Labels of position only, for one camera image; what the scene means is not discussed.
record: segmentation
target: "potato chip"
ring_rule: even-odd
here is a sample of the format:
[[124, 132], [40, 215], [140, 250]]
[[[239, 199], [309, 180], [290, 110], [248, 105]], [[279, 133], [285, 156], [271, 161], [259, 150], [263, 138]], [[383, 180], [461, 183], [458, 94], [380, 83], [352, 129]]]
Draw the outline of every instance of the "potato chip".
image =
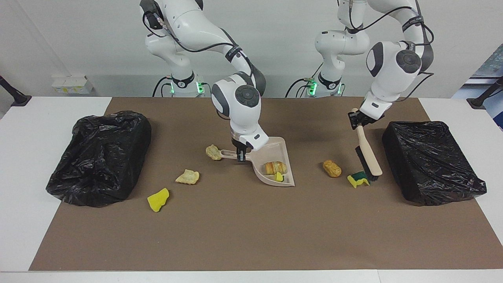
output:
[[194, 185], [199, 180], [199, 172], [185, 169], [185, 172], [178, 177], [175, 182]]
[[206, 155], [211, 157], [213, 160], [222, 159], [222, 155], [220, 154], [220, 150], [215, 145], [210, 145], [206, 148]]

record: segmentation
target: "black stand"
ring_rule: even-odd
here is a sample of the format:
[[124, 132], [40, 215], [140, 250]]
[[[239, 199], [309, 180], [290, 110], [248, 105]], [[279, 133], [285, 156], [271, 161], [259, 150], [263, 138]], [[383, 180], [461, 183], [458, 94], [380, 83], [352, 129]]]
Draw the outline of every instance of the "black stand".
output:
[[25, 106], [31, 99], [31, 96], [24, 95], [22, 92], [15, 89], [2, 76], [0, 76], [0, 86], [2, 86], [14, 98], [14, 102], [11, 106]]
[[483, 109], [485, 110], [484, 107], [484, 101], [489, 98], [496, 90], [498, 90], [501, 86], [503, 85], [503, 77], [499, 78], [492, 86], [490, 86], [483, 94], [481, 94], [477, 98], [468, 98], [466, 101], [468, 101], [468, 104], [473, 109]]

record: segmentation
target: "black bristles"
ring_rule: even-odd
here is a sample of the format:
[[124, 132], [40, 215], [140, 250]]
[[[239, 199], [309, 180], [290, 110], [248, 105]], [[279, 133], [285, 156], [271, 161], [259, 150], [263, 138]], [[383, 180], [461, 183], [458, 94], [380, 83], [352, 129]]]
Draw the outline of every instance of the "black bristles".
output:
[[365, 171], [365, 174], [367, 175], [367, 180], [369, 182], [375, 182], [375, 181], [377, 181], [377, 179], [379, 178], [379, 176], [374, 176], [370, 172], [369, 165], [365, 161], [365, 157], [363, 157], [363, 152], [362, 152], [362, 149], [360, 148], [360, 146], [357, 146], [355, 148], [355, 151], [356, 151], [356, 154], [358, 155], [358, 158], [360, 158], [360, 162], [362, 163], [362, 166], [363, 166], [363, 171]]

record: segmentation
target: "croissant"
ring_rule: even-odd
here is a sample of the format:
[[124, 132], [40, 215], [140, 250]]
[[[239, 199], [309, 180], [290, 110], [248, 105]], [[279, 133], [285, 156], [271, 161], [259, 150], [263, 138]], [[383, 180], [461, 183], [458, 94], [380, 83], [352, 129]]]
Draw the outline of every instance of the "croissant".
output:
[[265, 164], [266, 175], [275, 175], [276, 173], [285, 174], [287, 169], [285, 163], [281, 161], [267, 162]]

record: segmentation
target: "dustpan handle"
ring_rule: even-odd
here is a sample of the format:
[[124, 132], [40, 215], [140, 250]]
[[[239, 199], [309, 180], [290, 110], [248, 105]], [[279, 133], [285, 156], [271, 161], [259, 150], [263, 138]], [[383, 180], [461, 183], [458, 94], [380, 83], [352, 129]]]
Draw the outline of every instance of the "dustpan handle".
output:
[[237, 158], [236, 152], [228, 151], [228, 150], [221, 150], [220, 155], [222, 156], [222, 158], [229, 158], [229, 159], [236, 159]]
[[[237, 160], [237, 154], [236, 154], [236, 152], [233, 152], [233, 151], [221, 150], [220, 155], [222, 156], [222, 158]], [[251, 160], [252, 160], [251, 154], [247, 154], [246, 161], [251, 161]]]

